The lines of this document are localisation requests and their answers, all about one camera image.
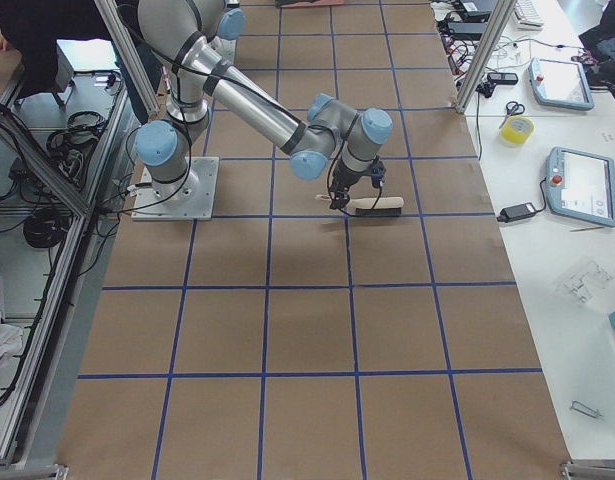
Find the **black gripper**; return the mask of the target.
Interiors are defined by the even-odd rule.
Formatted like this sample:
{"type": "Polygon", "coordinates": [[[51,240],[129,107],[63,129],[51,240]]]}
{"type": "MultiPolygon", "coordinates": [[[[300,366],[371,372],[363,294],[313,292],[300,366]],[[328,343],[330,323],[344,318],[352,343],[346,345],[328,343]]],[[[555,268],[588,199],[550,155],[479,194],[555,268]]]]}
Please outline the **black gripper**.
{"type": "Polygon", "coordinates": [[[365,171],[357,172],[349,169],[345,164],[337,164],[329,185],[329,208],[344,209],[349,203],[349,190],[365,175],[365,171]]]}

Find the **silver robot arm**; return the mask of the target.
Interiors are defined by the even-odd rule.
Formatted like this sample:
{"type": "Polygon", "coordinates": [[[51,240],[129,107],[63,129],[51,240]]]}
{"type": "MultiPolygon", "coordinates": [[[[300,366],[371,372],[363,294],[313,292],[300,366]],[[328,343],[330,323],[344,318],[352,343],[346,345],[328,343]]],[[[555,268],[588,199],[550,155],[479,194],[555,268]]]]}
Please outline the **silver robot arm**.
{"type": "Polygon", "coordinates": [[[349,190],[361,178],[381,189],[385,168],[381,146],[393,122],[383,110],[360,112],[326,95],[316,96],[300,120],[225,59],[215,38],[235,40],[246,17],[235,1],[141,1],[137,6],[141,39],[167,69],[171,89],[167,114],[184,128],[204,127],[212,97],[288,155],[293,173],[314,180],[330,167],[330,207],[344,209],[349,190]]]}

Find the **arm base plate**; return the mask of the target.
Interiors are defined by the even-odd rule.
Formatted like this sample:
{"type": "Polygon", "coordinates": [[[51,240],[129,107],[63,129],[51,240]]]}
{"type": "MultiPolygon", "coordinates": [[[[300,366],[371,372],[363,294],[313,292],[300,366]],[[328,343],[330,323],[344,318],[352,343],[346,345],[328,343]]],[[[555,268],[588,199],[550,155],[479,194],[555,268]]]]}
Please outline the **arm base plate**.
{"type": "Polygon", "coordinates": [[[136,191],[131,217],[135,221],[202,220],[212,218],[218,157],[191,157],[189,174],[171,184],[153,182],[147,167],[136,191]]]}

